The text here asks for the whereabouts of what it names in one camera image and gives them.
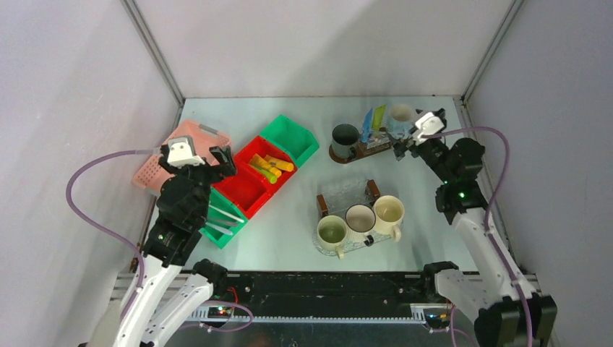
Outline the clear textured oval tray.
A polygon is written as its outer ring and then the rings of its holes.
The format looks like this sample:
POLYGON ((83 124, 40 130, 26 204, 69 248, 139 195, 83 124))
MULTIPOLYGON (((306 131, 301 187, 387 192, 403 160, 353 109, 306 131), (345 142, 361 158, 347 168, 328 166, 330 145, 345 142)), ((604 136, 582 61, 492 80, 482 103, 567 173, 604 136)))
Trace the clear textured oval tray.
POLYGON ((398 242, 401 236, 401 231, 397 226, 393 226, 391 234, 370 231, 362 235, 350 229, 341 217, 328 215, 317 224, 312 234, 312 242, 321 254, 343 259, 349 252, 371 247, 381 241, 392 239, 398 242))

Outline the black mug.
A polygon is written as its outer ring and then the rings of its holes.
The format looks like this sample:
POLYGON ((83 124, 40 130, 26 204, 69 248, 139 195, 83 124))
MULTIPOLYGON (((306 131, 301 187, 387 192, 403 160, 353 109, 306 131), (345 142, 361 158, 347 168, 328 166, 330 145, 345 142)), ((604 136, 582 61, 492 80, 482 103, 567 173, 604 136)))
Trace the black mug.
POLYGON ((333 153, 342 160, 353 160, 356 157, 356 146, 360 134, 351 124, 339 124, 332 131, 333 153))

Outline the clear acrylic holder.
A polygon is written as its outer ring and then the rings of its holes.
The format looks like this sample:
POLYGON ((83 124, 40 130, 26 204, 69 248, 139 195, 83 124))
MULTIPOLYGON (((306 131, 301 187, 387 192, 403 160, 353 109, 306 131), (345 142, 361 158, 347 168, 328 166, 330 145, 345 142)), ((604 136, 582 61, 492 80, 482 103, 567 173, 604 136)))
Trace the clear acrylic holder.
POLYGON ((358 149, 363 156, 374 155, 392 147, 391 141, 387 136, 386 128, 379 131, 362 132, 358 141, 358 149))

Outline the white ribbed mug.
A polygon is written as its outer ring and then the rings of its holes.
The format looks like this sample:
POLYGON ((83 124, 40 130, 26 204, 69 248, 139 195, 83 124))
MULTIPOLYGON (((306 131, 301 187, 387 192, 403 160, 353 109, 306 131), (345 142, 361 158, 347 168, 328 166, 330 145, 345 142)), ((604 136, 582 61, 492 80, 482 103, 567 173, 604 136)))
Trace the white ribbed mug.
POLYGON ((348 239, 370 247, 374 243, 371 235, 376 224, 376 215, 368 205, 353 205, 347 209, 345 222, 348 226, 348 239))

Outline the clear holder with brown ends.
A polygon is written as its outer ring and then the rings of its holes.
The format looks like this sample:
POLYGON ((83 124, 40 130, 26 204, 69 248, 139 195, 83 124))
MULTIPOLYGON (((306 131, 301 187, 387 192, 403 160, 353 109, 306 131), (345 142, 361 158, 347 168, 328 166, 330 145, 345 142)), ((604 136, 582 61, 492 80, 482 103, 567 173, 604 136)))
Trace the clear holder with brown ends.
POLYGON ((343 183, 324 185, 316 196, 319 218, 328 215, 344 217, 353 205, 372 207, 381 197, 374 179, 358 179, 343 183))

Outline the cream mug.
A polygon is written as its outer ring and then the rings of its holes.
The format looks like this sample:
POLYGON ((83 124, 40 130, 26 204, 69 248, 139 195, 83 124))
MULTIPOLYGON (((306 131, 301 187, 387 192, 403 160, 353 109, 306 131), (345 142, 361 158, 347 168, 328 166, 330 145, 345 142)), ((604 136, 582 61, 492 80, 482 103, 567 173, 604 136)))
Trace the cream mug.
POLYGON ((401 225, 405 215, 403 203, 392 195, 381 196, 373 206, 376 216, 374 231, 388 235, 395 242, 402 237, 401 225))

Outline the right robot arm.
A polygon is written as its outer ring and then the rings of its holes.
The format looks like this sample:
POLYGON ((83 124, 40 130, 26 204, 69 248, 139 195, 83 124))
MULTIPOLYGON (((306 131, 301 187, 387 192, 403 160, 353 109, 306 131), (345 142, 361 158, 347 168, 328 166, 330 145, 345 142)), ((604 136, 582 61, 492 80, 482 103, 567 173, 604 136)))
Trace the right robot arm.
POLYGON ((466 278, 451 262, 425 265, 421 295, 430 302, 446 298, 473 323, 479 346, 548 346, 557 305, 524 276, 505 246, 492 218, 493 198, 486 199, 477 178, 485 148, 470 137, 452 147, 442 138, 445 110, 418 110, 408 135, 393 139, 398 160, 406 153, 422 159, 441 180, 435 205, 465 244, 480 275, 466 278))

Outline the green mug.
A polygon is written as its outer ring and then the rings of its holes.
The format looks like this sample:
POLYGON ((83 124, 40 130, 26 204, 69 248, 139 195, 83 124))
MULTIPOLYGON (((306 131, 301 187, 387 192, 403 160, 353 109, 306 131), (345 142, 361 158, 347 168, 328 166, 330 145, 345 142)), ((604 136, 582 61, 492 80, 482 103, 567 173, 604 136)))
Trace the green mug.
POLYGON ((340 259, 344 259, 343 242, 347 237, 346 222, 336 215, 327 215, 317 224, 318 244, 326 251, 334 252, 340 259))

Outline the light blue mug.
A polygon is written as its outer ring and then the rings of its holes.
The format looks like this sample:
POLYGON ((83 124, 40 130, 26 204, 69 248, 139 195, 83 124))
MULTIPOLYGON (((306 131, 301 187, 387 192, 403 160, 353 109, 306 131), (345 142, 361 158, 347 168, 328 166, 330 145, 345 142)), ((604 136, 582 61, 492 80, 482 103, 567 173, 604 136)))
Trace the light blue mug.
POLYGON ((416 109, 408 104, 392 104, 387 117, 387 133, 396 140, 407 140, 418 116, 416 109))

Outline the red plastic bin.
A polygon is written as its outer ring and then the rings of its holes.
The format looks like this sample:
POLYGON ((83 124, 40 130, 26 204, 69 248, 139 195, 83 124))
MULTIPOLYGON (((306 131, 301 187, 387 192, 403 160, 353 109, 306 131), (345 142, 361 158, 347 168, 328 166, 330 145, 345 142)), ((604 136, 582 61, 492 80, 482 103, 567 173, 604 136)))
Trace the red plastic bin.
POLYGON ((292 171, 284 171, 277 178, 277 182, 272 184, 263 174, 250 166, 250 160, 255 155, 262 158, 269 155, 293 163, 293 159, 287 153, 259 135, 233 156, 237 174, 214 184, 213 187, 237 206, 248 219, 252 219, 297 171, 296 166, 292 171))

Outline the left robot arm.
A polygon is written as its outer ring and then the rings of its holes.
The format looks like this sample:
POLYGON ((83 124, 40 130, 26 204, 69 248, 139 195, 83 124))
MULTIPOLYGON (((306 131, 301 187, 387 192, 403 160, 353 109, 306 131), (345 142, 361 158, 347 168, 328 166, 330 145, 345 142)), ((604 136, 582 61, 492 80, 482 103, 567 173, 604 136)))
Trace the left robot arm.
POLYGON ((158 163, 171 176, 160 188, 154 226, 135 249, 137 274, 125 297, 108 305, 86 346, 164 346, 199 305, 226 297, 227 270, 202 260, 183 288, 158 306, 202 237, 211 186, 237 173, 229 146, 209 151, 217 164, 183 142, 160 147, 158 163))

